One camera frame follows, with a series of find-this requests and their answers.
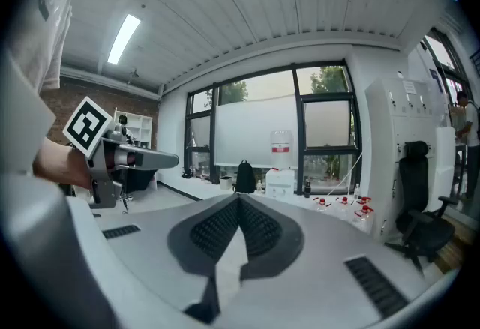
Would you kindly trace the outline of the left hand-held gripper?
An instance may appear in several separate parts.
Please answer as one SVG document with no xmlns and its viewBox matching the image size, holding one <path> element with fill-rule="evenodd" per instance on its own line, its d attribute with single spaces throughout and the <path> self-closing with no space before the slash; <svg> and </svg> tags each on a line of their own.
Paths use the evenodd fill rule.
<svg viewBox="0 0 480 329">
<path fill-rule="evenodd" d="M 114 208 L 123 196 L 125 169 L 171 169 L 179 157 L 161 151 L 141 153 L 129 145 L 122 132 L 111 128 L 113 118 L 92 99 L 85 97 L 66 123 L 63 134 L 87 162 L 91 176 L 91 208 Z"/>
</svg>

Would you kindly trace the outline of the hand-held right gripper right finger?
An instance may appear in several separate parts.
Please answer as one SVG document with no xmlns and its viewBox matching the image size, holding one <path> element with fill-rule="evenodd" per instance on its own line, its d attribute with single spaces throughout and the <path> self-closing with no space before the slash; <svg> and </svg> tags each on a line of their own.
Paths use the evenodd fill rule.
<svg viewBox="0 0 480 329">
<path fill-rule="evenodd" d="M 380 312 L 345 262 L 365 257 L 406 298 L 428 283 L 415 267 L 350 223 L 279 200 L 258 197 L 295 220 L 304 247 L 280 275 L 246 280 L 219 316 L 219 329 L 356 329 L 376 324 Z"/>
</svg>

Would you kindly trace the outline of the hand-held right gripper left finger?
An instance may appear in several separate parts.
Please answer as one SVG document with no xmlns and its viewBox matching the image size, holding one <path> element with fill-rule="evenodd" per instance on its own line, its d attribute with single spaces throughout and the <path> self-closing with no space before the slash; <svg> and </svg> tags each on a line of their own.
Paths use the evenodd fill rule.
<svg viewBox="0 0 480 329">
<path fill-rule="evenodd" d="M 182 312 L 196 313 L 198 305 L 205 304 L 217 315 L 240 290 L 239 226 L 212 226 L 197 235 L 200 243 L 222 242 L 215 247 L 219 255 L 211 277 L 184 269 L 175 254 L 182 254 L 190 265 L 202 263 L 206 255 L 182 221 L 221 201 L 223 197 L 217 196 L 142 213 L 102 213 L 96 222 L 117 258 L 149 291 Z"/>
</svg>

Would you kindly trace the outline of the white water dispenser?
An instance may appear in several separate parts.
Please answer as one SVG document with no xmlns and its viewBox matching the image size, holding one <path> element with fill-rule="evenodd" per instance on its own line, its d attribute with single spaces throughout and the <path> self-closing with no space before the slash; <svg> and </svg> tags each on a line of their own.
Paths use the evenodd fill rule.
<svg viewBox="0 0 480 329">
<path fill-rule="evenodd" d="M 265 175 L 265 196 L 286 201 L 294 197 L 296 171 L 293 169 L 270 169 Z"/>
</svg>

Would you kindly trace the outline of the person's left forearm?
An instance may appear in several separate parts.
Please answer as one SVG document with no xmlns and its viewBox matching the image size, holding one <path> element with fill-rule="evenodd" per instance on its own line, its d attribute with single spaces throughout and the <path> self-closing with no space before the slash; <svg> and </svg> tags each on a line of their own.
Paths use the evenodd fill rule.
<svg viewBox="0 0 480 329">
<path fill-rule="evenodd" d="M 58 184 L 91 188 L 91 176 L 84 154 L 74 147 L 45 138 L 32 164 L 33 174 Z"/>
</svg>

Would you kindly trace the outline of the white locker cabinet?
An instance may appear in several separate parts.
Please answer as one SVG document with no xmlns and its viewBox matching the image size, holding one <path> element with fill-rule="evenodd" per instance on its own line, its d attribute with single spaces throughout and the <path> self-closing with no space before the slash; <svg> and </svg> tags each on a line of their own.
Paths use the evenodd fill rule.
<svg viewBox="0 0 480 329">
<path fill-rule="evenodd" d="M 449 196 L 455 162 L 455 130 L 440 126 L 428 86 L 405 79 L 377 79 L 366 90 L 371 131 L 368 196 L 374 209 L 370 234 L 378 241 L 399 235 L 395 219 L 405 196 L 399 162 L 407 143 L 427 144 L 426 211 L 440 209 L 440 196 Z"/>
</svg>

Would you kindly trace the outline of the white bookshelf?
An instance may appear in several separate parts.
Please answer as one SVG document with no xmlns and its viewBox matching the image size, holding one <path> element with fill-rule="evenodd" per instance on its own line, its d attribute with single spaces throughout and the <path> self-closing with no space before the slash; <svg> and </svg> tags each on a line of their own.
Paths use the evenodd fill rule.
<svg viewBox="0 0 480 329">
<path fill-rule="evenodd" d="M 119 119 L 123 117 L 127 118 L 125 127 L 132 142 L 141 148 L 152 148 L 153 118 L 146 115 L 124 112 L 116 108 L 114 112 L 115 122 L 119 122 Z"/>
</svg>

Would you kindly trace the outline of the black backpack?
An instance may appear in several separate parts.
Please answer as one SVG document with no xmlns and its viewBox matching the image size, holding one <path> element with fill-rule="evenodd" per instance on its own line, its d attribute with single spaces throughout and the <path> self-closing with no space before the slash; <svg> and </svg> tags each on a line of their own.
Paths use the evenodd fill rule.
<svg viewBox="0 0 480 329">
<path fill-rule="evenodd" d="M 243 160 L 238 165 L 236 183 L 233 185 L 234 193 L 254 193 L 256 190 L 256 179 L 254 175 L 254 169 L 247 162 Z"/>
</svg>

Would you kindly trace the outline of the frosted window blind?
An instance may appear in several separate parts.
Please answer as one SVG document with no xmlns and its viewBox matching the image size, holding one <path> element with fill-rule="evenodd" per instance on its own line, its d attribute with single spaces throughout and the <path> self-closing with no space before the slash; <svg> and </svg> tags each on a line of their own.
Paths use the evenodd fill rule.
<svg viewBox="0 0 480 329">
<path fill-rule="evenodd" d="M 298 168 L 298 118 L 293 96 L 230 103 L 217 108 L 214 158 L 218 166 L 237 167 L 246 160 L 253 167 L 276 167 L 271 134 L 291 132 L 286 165 Z"/>
</svg>

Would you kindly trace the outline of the large clear bottle red label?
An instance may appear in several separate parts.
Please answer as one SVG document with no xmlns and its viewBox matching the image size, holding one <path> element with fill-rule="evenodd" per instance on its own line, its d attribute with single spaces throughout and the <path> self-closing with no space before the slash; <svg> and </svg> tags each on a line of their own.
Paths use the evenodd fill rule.
<svg viewBox="0 0 480 329">
<path fill-rule="evenodd" d="M 292 165 L 293 137 L 290 130 L 274 130 L 271 132 L 271 165 L 282 170 Z"/>
</svg>

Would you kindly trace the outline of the long ceiling light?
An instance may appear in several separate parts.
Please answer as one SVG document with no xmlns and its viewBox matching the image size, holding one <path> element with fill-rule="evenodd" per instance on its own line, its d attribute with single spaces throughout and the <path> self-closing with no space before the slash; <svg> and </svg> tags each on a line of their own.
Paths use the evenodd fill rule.
<svg viewBox="0 0 480 329">
<path fill-rule="evenodd" d="M 135 31 L 138 29 L 140 23 L 141 20 L 131 14 L 128 14 L 124 18 L 124 21 L 121 24 L 117 35 L 115 36 L 108 59 L 106 60 L 109 64 L 117 65 L 119 63 L 125 48 L 127 47 Z"/>
</svg>

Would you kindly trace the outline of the black office chair base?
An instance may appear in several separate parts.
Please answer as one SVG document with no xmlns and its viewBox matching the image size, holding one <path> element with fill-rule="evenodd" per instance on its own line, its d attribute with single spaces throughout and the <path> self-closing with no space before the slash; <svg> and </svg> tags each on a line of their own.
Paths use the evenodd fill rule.
<svg viewBox="0 0 480 329">
<path fill-rule="evenodd" d="M 428 211 L 428 174 L 426 142 L 416 141 L 405 144 L 405 157 L 399 161 L 399 174 L 402 186 L 403 205 L 395 219 L 395 227 L 402 234 L 399 244 L 386 246 L 404 254 L 415 268 L 422 273 L 419 261 L 424 256 L 433 262 L 438 252 L 453 238 L 455 227 L 443 218 L 446 207 L 456 205 L 458 200 L 440 196 L 441 207 Z"/>
</svg>

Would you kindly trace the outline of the person's short-sleeved shirt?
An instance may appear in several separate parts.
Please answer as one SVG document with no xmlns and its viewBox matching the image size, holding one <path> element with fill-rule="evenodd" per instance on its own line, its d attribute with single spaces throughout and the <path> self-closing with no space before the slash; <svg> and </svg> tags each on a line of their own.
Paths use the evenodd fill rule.
<svg viewBox="0 0 480 329">
<path fill-rule="evenodd" d="M 6 37 L 6 55 L 37 93 L 57 89 L 72 0 L 23 0 Z"/>
</svg>

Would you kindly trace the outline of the white ceiling duct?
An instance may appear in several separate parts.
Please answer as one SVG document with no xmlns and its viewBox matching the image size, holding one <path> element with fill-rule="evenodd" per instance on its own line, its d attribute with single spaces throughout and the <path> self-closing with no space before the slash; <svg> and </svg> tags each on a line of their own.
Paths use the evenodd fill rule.
<svg viewBox="0 0 480 329">
<path fill-rule="evenodd" d="M 61 76 L 67 77 L 69 79 L 76 79 L 83 82 L 89 82 L 95 85 L 102 85 L 108 88 L 115 89 L 117 91 L 123 91 L 129 94 L 134 94 L 139 97 L 144 97 L 149 100 L 161 101 L 163 97 L 162 91 L 152 92 L 147 91 L 143 88 L 131 85 L 127 82 L 122 82 L 116 79 L 111 79 L 109 77 L 101 76 L 96 73 L 90 73 L 88 71 L 79 70 L 72 67 L 61 66 Z"/>
</svg>

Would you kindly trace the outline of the black window frame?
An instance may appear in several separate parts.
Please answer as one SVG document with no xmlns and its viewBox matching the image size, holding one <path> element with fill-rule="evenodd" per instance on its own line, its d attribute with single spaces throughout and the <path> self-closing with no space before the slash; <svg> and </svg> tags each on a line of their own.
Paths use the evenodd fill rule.
<svg viewBox="0 0 480 329">
<path fill-rule="evenodd" d="M 313 194 L 354 191 L 361 182 L 362 137 L 359 109 L 344 61 L 291 64 L 249 73 L 187 95 L 183 175 L 213 184 L 237 177 L 238 167 L 215 164 L 215 119 L 219 106 L 293 96 L 298 118 L 298 168 L 295 193 L 305 179 Z M 253 167 L 256 182 L 266 185 L 270 169 Z"/>
</svg>

